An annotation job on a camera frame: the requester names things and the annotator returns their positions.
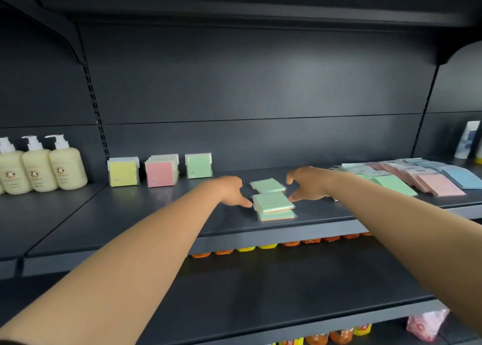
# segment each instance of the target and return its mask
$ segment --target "pink plastic package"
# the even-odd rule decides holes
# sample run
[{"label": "pink plastic package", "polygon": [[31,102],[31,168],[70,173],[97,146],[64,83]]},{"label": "pink plastic package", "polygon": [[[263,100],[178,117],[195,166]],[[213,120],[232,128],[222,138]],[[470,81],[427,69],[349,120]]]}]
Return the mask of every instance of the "pink plastic package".
[{"label": "pink plastic package", "polygon": [[425,312],[420,316],[410,316],[407,322],[407,331],[417,336],[420,340],[435,341],[440,326],[449,314],[448,309]]}]

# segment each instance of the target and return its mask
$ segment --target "pump nozzle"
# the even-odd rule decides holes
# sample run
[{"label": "pump nozzle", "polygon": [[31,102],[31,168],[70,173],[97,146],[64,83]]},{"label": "pump nozzle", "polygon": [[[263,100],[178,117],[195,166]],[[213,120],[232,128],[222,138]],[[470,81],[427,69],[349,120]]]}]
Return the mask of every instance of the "pump nozzle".
[{"label": "pump nozzle", "polygon": [[0,138],[0,152],[5,154],[7,152],[15,151],[15,146],[10,143],[8,137]]},{"label": "pump nozzle", "polygon": [[28,150],[42,150],[43,146],[37,139],[37,136],[23,136],[22,138],[28,138]]},{"label": "pump nozzle", "polygon": [[55,148],[69,148],[69,142],[65,140],[63,134],[52,134],[45,136],[45,138],[55,137]]}]

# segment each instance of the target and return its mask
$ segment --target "shelf bracket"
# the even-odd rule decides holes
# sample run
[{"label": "shelf bracket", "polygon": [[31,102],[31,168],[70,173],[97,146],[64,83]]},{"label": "shelf bracket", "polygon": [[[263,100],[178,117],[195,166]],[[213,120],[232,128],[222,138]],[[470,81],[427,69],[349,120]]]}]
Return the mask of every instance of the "shelf bracket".
[{"label": "shelf bracket", "polygon": [[86,63],[77,27],[67,18],[40,7],[36,0],[0,0],[0,2],[53,32],[67,44],[76,61]]},{"label": "shelf bracket", "polygon": [[482,28],[447,29],[439,33],[437,64],[446,64],[461,48],[482,40]]}]

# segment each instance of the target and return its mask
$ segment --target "hand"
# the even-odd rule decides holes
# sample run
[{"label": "hand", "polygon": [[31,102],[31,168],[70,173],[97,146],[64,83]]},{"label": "hand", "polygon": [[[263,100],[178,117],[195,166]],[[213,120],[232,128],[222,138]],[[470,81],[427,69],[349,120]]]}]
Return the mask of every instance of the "hand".
[{"label": "hand", "polygon": [[253,204],[239,191],[243,186],[243,181],[237,176],[222,176],[214,179],[219,184],[221,193],[221,203],[226,205],[240,205],[245,208],[251,208]]},{"label": "hand", "polygon": [[288,199],[291,202],[298,200],[318,200],[324,196],[329,196],[323,189],[323,179],[327,172],[326,169],[318,169],[312,166],[298,168],[288,172],[286,184],[291,185],[293,180],[300,185]]}]

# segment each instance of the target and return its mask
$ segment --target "pump bottle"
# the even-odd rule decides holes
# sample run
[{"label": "pump bottle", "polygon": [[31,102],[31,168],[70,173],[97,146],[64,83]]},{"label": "pump bottle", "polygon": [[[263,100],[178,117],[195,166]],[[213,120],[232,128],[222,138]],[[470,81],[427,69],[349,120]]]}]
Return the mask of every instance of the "pump bottle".
[{"label": "pump bottle", "polygon": [[8,194],[24,194],[32,190],[22,162],[23,154],[23,151],[15,151],[8,137],[0,138],[0,180]]},{"label": "pump bottle", "polygon": [[28,139],[28,151],[23,154],[25,170],[33,189],[38,192],[50,192],[59,187],[50,163],[50,150],[44,148],[37,136],[24,136]]},{"label": "pump bottle", "polygon": [[78,149],[70,147],[63,134],[55,137],[55,150],[50,153],[50,161],[61,189],[74,190],[87,184],[87,175]]}]

